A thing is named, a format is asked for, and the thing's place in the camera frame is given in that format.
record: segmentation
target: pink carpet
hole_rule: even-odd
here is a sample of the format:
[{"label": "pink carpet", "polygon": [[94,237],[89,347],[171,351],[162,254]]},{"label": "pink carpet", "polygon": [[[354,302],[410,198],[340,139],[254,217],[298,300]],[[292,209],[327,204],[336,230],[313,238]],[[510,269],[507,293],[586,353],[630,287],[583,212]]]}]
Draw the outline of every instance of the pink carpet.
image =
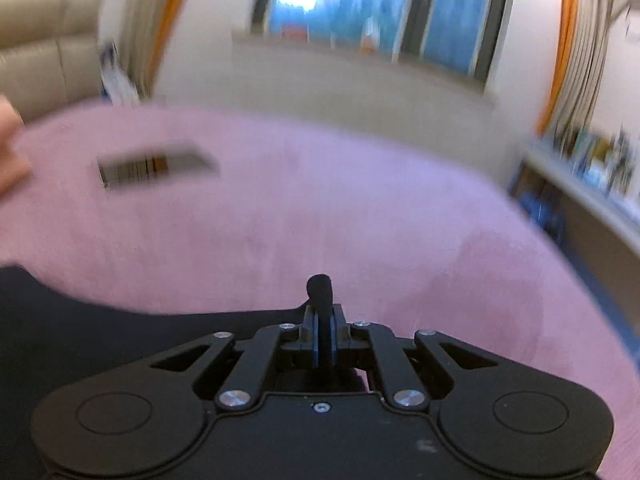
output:
[{"label": "pink carpet", "polygon": [[[102,188],[98,156],[185,142],[220,176]],[[19,150],[35,176],[0,202],[0,264],[146,312],[292,308],[326,272],[348,320],[434,328],[595,390],[616,419],[601,473],[640,478],[633,363],[555,247],[478,174],[368,136],[181,108],[87,104]]]}]

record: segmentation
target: window frame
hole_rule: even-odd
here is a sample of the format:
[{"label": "window frame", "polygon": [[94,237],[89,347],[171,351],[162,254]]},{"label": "window frame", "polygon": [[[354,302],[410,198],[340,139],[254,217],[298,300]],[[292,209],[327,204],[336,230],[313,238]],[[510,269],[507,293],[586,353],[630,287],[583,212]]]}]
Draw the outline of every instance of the window frame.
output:
[{"label": "window frame", "polygon": [[[252,13],[252,30],[264,32],[265,19],[267,17],[271,0],[255,0],[254,12]],[[491,66],[494,61],[498,41],[500,39],[500,29],[504,15],[507,10],[508,0],[490,0],[487,10],[484,33],[478,50],[476,68],[469,78],[473,78],[482,84],[487,83]],[[403,58],[411,57],[420,62],[429,62],[429,59],[420,55],[424,31],[428,24],[433,0],[411,0],[409,11],[406,14],[404,23],[401,25],[402,40],[400,42],[399,56]]]}]

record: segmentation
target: black robotic gripper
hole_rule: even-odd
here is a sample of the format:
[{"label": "black robotic gripper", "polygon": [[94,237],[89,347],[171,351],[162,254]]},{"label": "black robotic gripper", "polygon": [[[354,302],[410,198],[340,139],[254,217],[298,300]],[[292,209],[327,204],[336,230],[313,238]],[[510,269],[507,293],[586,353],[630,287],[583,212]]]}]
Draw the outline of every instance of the black robotic gripper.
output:
[{"label": "black robotic gripper", "polygon": [[50,394],[31,434],[52,478],[594,478],[613,420],[593,392],[433,330],[348,324],[327,276],[307,290],[300,325],[218,332]]}]

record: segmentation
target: metal screw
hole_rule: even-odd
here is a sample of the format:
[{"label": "metal screw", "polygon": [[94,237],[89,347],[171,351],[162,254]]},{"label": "metal screw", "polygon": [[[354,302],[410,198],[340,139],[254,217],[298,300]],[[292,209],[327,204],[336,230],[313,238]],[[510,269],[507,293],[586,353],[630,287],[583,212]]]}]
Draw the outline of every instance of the metal screw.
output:
[{"label": "metal screw", "polygon": [[394,402],[406,408],[418,406],[424,402],[424,399],[424,393],[418,390],[401,390],[394,395]]},{"label": "metal screw", "polygon": [[316,413],[326,413],[331,409],[331,405],[328,402],[318,402],[314,404],[314,411]]},{"label": "metal screw", "polygon": [[228,392],[221,393],[218,400],[223,406],[236,408],[248,404],[251,400],[251,395],[244,390],[229,390]]}]

